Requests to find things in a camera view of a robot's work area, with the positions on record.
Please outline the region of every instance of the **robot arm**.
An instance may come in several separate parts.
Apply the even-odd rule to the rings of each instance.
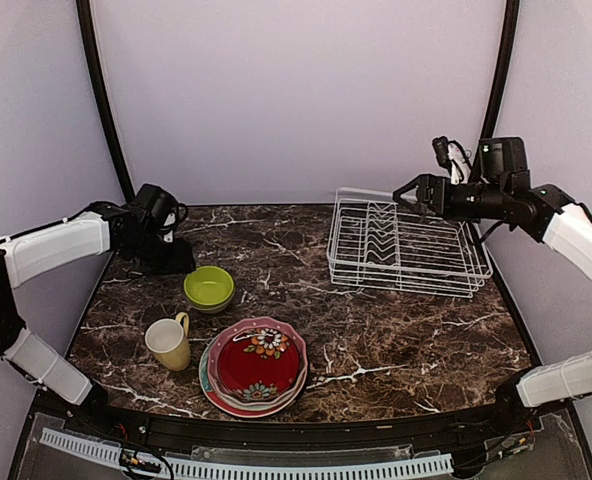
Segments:
[[[394,200],[447,220],[486,218],[507,223],[510,230],[520,227],[592,280],[592,216],[554,185],[531,187],[523,141],[481,140],[477,165],[482,176],[472,172],[475,181],[453,184],[445,177],[420,175],[394,192]],[[411,204],[402,195],[414,188],[417,202]],[[499,387],[497,404],[517,403],[529,409],[588,394],[592,394],[592,352],[523,372]]]
[[[73,405],[89,407],[106,397],[99,385],[27,328],[12,289],[61,265],[109,251],[131,260],[143,273],[189,273],[195,268],[191,245],[173,237],[182,208],[169,193],[146,184],[126,205],[96,202],[75,217],[0,238],[0,358]]]

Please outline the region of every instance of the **black pole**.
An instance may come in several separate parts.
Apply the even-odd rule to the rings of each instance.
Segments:
[[[112,115],[111,107],[109,106],[109,97],[107,96],[103,71],[100,65],[100,57],[98,55],[98,46],[96,45],[96,35],[94,34],[94,23],[92,20],[92,11],[89,0],[76,0],[76,8],[78,9],[78,22],[80,24],[80,33],[83,38],[83,47],[85,48],[89,78],[92,81],[94,97],[96,97],[96,107],[98,108],[100,121],[103,125],[103,131],[105,132],[105,140],[107,141],[107,147],[109,148],[112,163],[114,164],[114,170],[116,170],[116,176],[118,177],[118,182],[123,191],[125,201],[130,202],[135,197],[134,185],[129,178],[125,157],[123,156],[123,151],[121,150],[120,142],[118,141],[114,117]]]
[[[494,72],[494,81],[492,82],[492,89],[489,94],[487,112],[485,113],[480,138],[492,138],[494,136],[494,130],[496,130],[498,113],[500,112],[505,83],[507,83],[507,75],[509,73],[512,48],[514,47],[519,6],[520,0],[507,0],[505,4],[505,19],[503,20],[503,31],[500,36],[498,58],[496,59],[496,71]]]

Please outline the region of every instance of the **marble tabletop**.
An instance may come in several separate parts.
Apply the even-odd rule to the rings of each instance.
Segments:
[[[197,264],[236,282],[217,315],[189,311],[192,361],[159,365],[144,344],[160,318],[189,308],[184,275],[143,277],[115,257],[74,340],[70,361],[97,380],[110,403],[145,412],[234,420],[203,396],[198,362],[223,328],[249,317],[288,322],[307,342],[302,396],[268,422],[383,420],[493,402],[494,389],[530,364],[499,290],[473,299],[331,284],[325,254],[331,206],[192,207],[178,235]]]

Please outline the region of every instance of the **cream mug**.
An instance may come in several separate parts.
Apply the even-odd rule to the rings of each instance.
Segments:
[[[189,366],[189,315],[180,312],[176,319],[163,318],[151,324],[145,333],[145,345],[156,360],[175,372]]]

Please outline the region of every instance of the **flower pattern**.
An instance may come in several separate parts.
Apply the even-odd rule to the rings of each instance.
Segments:
[[[245,353],[256,353],[261,358],[274,357],[278,360],[289,347],[289,338],[278,330],[261,328],[254,330],[253,334],[251,345],[243,350]]]
[[[276,395],[276,387],[274,384],[270,384],[269,387],[263,385],[263,382],[256,382],[253,385],[250,385],[242,392],[237,390],[236,393],[242,395],[243,399],[248,402],[260,401],[260,400],[267,400],[274,395]]]

